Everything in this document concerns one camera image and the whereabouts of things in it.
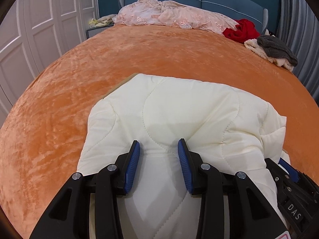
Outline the cream quilted coat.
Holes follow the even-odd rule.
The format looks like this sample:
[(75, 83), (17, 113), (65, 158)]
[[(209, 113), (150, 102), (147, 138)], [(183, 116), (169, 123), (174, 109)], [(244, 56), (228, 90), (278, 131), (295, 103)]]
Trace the cream quilted coat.
[(279, 161), (286, 121), (269, 102), (235, 87), (137, 74), (91, 109), (77, 170), (97, 173), (137, 140), (134, 185), (118, 200), (123, 236), (195, 238), (201, 200), (185, 187), (179, 139), (219, 171), (245, 172), (276, 208), (265, 160)]

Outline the orange plush bedspread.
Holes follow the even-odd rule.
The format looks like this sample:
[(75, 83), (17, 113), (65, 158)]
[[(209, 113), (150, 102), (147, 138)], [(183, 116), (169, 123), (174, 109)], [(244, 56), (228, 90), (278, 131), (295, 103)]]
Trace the orange plush bedspread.
[(22, 238), (75, 172), (93, 105), (135, 73), (224, 83), (270, 102), (287, 118), (292, 165), (318, 180), (318, 106), (291, 72), (213, 32), (117, 25), (49, 65), (1, 127), (1, 207)]

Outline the dark grey knit garment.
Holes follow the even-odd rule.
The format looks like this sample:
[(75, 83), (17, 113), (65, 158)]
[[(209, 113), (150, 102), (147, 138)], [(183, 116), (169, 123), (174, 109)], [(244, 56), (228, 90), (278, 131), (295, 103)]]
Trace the dark grey knit garment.
[(257, 44), (264, 49), (268, 57), (285, 58), (293, 67), (297, 66), (297, 57), (279, 38), (262, 35), (257, 38)]

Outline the cream fluffy garment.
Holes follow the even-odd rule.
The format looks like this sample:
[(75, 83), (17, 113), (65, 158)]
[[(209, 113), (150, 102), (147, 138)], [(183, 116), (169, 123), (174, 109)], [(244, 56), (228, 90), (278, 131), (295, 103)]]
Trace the cream fluffy garment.
[(294, 70), (294, 67), (286, 58), (273, 58), (269, 57), (264, 49), (258, 45), (257, 39), (249, 39), (244, 42), (244, 46), (249, 49), (250, 51), (256, 53), (258, 56), (260, 56), (263, 59), (266, 59), (267, 61), (275, 64), (278, 67), (284, 67), (285, 69), (292, 72)]

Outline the red garment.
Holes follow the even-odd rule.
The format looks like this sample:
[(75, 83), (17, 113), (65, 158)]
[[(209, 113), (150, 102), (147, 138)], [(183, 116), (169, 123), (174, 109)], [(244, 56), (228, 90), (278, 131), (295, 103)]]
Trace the red garment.
[(236, 20), (235, 30), (226, 28), (223, 35), (235, 42), (243, 44), (249, 39), (257, 39), (260, 33), (256, 30), (255, 24), (247, 19)]

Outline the grey-blue curtain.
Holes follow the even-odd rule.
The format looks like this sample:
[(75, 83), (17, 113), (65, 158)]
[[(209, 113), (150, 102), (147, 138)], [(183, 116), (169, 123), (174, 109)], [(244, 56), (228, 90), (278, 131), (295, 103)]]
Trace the grey-blue curtain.
[(292, 71), (314, 100), (318, 101), (318, 19), (306, 0), (281, 0), (277, 37), (295, 54)]

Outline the grey bedside table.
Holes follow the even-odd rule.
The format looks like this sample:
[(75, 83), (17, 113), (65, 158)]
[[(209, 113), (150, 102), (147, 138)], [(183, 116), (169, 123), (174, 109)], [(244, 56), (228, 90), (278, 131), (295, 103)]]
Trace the grey bedside table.
[(98, 33), (101, 33), (105, 29), (113, 27), (113, 26), (114, 26), (114, 24), (110, 24), (107, 26), (101, 26), (101, 27), (92, 27), (92, 28), (86, 30), (86, 37), (87, 37), (87, 39), (89, 39), (89, 38), (97, 35)]

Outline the white panelled wardrobe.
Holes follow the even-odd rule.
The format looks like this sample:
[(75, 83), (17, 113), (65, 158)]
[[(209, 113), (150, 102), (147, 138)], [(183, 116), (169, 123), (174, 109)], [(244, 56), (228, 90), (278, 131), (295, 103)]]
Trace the white panelled wardrobe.
[(16, 0), (1, 23), (1, 122), (33, 80), (87, 39), (97, 0)]

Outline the yellow-white clutter on nightstand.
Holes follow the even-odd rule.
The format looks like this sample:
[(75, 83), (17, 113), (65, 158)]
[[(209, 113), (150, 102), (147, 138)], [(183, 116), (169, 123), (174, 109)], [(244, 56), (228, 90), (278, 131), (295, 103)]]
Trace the yellow-white clutter on nightstand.
[(95, 19), (93, 18), (90, 22), (89, 22), (89, 28), (93, 28), (93, 27), (104, 27), (104, 26), (108, 26), (110, 24), (113, 24), (114, 21), (113, 19), (116, 17), (116, 14), (110, 14), (110, 15), (106, 15), (103, 16), (99, 19)]

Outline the pink floral duvet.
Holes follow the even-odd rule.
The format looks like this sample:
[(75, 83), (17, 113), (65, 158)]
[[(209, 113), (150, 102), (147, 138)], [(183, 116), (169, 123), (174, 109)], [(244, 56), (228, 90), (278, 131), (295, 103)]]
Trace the pink floral duvet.
[(112, 18), (115, 24), (127, 26), (164, 25), (181, 29), (200, 29), (217, 34), (229, 28), (236, 30), (232, 18), (175, 1), (138, 0), (124, 6)]

